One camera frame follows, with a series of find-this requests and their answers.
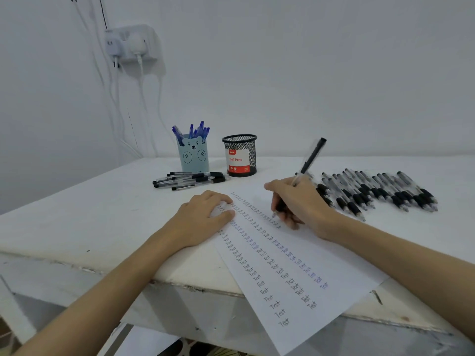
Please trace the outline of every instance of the tabletop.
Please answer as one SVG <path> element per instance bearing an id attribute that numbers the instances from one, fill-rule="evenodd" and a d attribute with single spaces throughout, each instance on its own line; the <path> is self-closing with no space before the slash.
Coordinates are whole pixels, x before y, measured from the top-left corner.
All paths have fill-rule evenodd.
<path id="1" fill-rule="evenodd" d="M 206 189 L 228 193 L 233 187 L 263 187 L 264 182 L 292 175 L 300 157 L 258 157 L 258 173 L 225 183 L 173 192 L 152 180 L 180 170 L 177 158 L 144 158 L 42 200 L 0 215 L 0 252 L 68 263 L 108 272 L 157 231 L 194 194 Z M 475 156 L 320 157 L 315 174 L 344 168 L 377 172 L 404 171 L 439 200 L 439 212 L 412 208 L 407 213 L 378 203 L 365 213 L 368 224 L 398 237 L 475 263 L 472 220 L 475 216 Z M 211 171 L 226 170 L 224 158 L 210 159 Z M 184 249 L 158 270 L 158 281 L 242 295 L 212 240 Z M 397 284 L 377 290 L 387 305 L 362 300 L 347 313 L 391 319 L 403 312 L 416 325 L 448 328 L 448 324 Z"/>

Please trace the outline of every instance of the person's right arm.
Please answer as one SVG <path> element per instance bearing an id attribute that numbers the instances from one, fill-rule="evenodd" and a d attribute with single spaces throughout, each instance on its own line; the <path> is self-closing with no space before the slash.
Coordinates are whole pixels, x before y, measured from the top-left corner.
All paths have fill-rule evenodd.
<path id="1" fill-rule="evenodd" d="M 425 304 L 475 342 L 475 265 L 400 239 L 331 209 L 304 178 L 265 184 L 287 210 L 278 216 L 289 227 L 306 223 L 314 233 L 363 257 L 406 287 Z"/>

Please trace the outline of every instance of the electrical outlet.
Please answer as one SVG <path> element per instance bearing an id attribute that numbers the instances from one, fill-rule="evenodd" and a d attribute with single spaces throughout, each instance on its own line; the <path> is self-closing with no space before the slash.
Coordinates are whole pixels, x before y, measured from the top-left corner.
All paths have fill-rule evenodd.
<path id="1" fill-rule="evenodd" d="M 142 61 L 157 60 L 159 58 L 158 36 L 153 28 L 145 24 L 105 30 L 105 47 L 107 53 L 109 53 L 112 58 L 114 56 L 120 57 L 119 62 L 121 64 L 136 63 L 137 56 L 130 51 L 127 44 L 127 40 L 130 35 L 133 34 L 142 36 L 147 45 L 147 51 L 142 55 Z"/>

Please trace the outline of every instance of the forearm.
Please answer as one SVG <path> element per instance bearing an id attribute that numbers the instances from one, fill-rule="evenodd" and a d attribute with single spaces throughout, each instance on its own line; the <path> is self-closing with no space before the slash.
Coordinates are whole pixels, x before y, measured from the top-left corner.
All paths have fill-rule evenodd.
<path id="1" fill-rule="evenodd" d="M 176 250 L 155 234 L 16 353 L 96 355 L 160 265 Z"/>
<path id="2" fill-rule="evenodd" d="M 390 275 L 475 341 L 475 265 L 342 217 L 333 241 Z"/>

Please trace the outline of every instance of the label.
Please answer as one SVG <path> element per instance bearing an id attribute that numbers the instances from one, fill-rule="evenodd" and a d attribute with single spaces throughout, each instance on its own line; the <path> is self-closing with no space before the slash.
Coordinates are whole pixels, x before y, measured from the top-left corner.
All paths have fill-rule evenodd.
<path id="1" fill-rule="evenodd" d="M 242 174 L 251 172 L 249 164 L 249 150 L 225 150 L 226 163 L 228 164 L 228 171 L 235 174 Z"/>

